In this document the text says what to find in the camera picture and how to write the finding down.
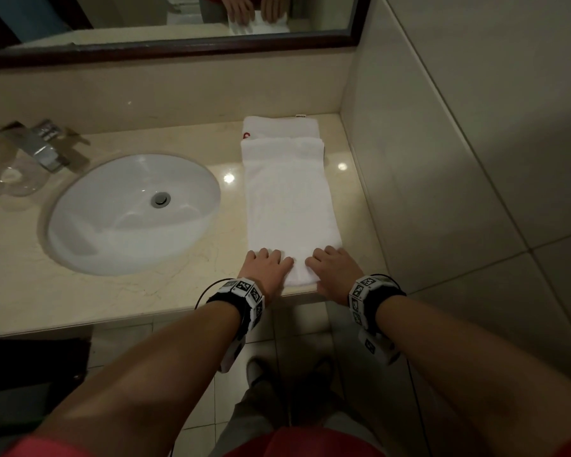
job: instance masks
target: white sink basin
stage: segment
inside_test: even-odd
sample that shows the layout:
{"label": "white sink basin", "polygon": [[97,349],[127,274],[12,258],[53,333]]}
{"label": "white sink basin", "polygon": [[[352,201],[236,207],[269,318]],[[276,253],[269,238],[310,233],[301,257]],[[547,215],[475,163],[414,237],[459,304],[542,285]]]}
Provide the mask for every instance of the white sink basin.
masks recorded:
{"label": "white sink basin", "polygon": [[57,261],[95,275],[131,274],[189,249],[220,205],[206,168],[131,155],[80,178],[59,198],[47,238]]}

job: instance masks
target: forearm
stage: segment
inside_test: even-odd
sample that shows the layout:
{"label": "forearm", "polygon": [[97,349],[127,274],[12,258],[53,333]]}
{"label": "forearm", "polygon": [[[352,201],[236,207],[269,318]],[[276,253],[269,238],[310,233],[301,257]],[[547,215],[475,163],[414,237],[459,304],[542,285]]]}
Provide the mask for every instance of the forearm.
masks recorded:
{"label": "forearm", "polygon": [[36,433],[96,457],[167,455],[239,323],[228,303],[200,307],[84,382]]}
{"label": "forearm", "polygon": [[550,455],[571,439],[571,380],[533,356],[406,297],[383,302],[376,320],[496,454]]}

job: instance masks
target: faucet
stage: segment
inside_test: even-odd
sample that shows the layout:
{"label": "faucet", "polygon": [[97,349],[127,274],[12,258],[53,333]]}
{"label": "faucet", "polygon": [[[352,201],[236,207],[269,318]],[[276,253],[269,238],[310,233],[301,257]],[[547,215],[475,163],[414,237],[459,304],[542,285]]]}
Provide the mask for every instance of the faucet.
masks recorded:
{"label": "faucet", "polygon": [[12,122],[0,129],[0,134],[51,173],[58,172],[70,163],[49,144],[49,141],[62,135],[63,131],[48,119],[30,129],[20,122]]}

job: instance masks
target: white towel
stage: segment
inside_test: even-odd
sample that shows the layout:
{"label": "white towel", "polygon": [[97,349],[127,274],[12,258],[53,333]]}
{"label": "white towel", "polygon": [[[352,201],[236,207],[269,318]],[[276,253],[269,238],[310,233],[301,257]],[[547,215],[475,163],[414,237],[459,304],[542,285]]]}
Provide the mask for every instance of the white towel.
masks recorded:
{"label": "white towel", "polygon": [[[248,246],[255,251],[281,250],[294,258],[286,286],[317,282],[305,259],[317,247],[342,246],[324,173],[323,141],[304,136],[315,134],[316,129],[313,119],[248,117],[244,121],[244,134],[250,134],[241,141]],[[288,131],[297,137],[284,137]]]}
{"label": "white towel", "polygon": [[228,21],[231,35],[262,35],[267,33],[289,33],[287,26],[287,13],[281,16],[277,22],[268,23],[262,18],[260,11],[254,12],[254,20],[248,25],[239,25],[237,22]]}

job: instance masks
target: reflected hands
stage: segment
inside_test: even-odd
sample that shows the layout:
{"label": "reflected hands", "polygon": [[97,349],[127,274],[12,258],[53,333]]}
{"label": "reflected hands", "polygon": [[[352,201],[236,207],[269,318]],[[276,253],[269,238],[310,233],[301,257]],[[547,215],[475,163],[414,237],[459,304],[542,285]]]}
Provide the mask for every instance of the reflected hands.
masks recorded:
{"label": "reflected hands", "polygon": [[317,274],[317,292],[339,305],[348,306],[348,295],[353,283],[364,276],[364,271],[344,248],[327,246],[316,248],[305,264]]}
{"label": "reflected hands", "polygon": [[286,275],[293,266],[294,259],[288,256],[282,260],[279,250],[274,250],[270,255],[266,248],[260,249],[258,253],[250,250],[245,255],[244,265],[237,277],[256,282],[264,295],[265,305],[269,306],[282,290]]}
{"label": "reflected hands", "polygon": [[254,4],[250,0],[222,0],[231,22],[248,25],[256,17]]}
{"label": "reflected hands", "polygon": [[290,9],[290,0],[262,0],[260,12],[268,23],[275,23]]}

